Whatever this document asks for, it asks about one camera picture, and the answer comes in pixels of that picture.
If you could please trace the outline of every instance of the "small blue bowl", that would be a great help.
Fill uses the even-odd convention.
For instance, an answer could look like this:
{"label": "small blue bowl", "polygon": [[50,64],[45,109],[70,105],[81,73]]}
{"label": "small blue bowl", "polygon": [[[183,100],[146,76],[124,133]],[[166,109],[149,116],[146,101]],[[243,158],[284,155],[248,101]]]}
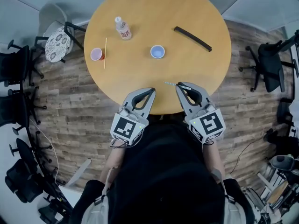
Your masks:
{"label": "small blue bowl", "polygon": [[153,58],[160,59],[165,55],[165,49],[163,46],[155,45],[150,49],[150,54]]}

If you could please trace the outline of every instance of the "backpack strap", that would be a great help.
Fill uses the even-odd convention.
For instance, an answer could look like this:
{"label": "backpack strap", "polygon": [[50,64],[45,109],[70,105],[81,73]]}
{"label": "backpack strap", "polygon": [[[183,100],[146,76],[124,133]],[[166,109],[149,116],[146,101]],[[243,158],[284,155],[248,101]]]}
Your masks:
{"label": "backpack strap", "polygon": [[224,189],[225,202],[223,224],[246,224],[246,216],[244,209],[239,203],[235,201],[235,199],[232,196],[228,195],[228,193],[226,192],[221,172],[214,168],[211,173],[214,177],[220,180]]}
{"label": "backpack strap", "polygon": [[108,224],[109,201],[107,197],[108,180],[111,171],[117,167],[111,168],[108,172],[105,186],[102,190],[102,195],[95,199],[95,201],[86,209],[82,217],[81,224]]}

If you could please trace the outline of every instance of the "wooden stick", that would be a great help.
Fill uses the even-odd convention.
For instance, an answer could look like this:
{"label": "wooden stick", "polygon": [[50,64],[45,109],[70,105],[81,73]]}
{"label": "wooden stick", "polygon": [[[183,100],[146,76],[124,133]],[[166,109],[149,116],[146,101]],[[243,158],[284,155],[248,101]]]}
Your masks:
{"label": "wooden stick", "polygon": [[106,69],[106,49],[107,49],[107,37],[105,42],[105,58],[104,58],[104,69]]}

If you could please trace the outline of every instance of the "bottle cap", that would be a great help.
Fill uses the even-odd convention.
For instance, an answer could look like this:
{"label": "bottle cap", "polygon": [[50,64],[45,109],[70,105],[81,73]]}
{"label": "bottle cap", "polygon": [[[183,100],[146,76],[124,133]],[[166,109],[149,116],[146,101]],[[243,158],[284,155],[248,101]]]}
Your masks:
{"label": "bottle cap", "polygon": [[121,22],[121,17],[116,17],[114,21],[115,22]]}

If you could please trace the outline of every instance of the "wooden floor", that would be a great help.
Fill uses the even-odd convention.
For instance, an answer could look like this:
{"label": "wooden floor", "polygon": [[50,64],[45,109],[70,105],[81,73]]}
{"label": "wooden floor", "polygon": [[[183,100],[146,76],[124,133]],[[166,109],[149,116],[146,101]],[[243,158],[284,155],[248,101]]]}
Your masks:
{"label": "wooden floor", "polygon": [[[282,97],[292,97],[292,70],[284,67],[285,93],[276,89],[267,93],[262,79],[256,92],[250,92],[255,73],[250,70],[239,72],[241,66],[255,65],[245,46],[257,51],[258,45],[284,39],[282,30],[264,33],[235,22],[227,21],[232,43],[231,63],[218,90],[212,95],[216,106],[221,108],[227,129],[218,140],[221,158],[227,173],[230,173],[238,155],[241,155],[232,176],[241,186],[250,185],[261,191],[263,184],[257,173],[269,175],[264,158],[273,153],[274,147],[265,143],[262,136],[273,127],[286,132],[286,127],[276,122],[276,110]],[[83,42],[82,34],[77,34]],[[289,52],[281,54],[283,61],[290,62]],[[46,105],[47,110],[38,110],[41,121],[39,128],[51,139],[59,161],[58,180],[68,181],[80,165],[91,158],[92,163],[77,181],[77,188],[83,188],[90,179],[97,179],[109,154],[110,127],[119,105],[110,100],[94,83],[84,60],[84,53],[78,48],[66,56],[66,63],[49,63],[42,58],[38,69],[44,79],[34,77],[40,87],[36,104]],[[30,130],[36,128],[31,124]],[[41,145],[49,143],[40,135]],[[57,165],[53,150],[46,151]]]}

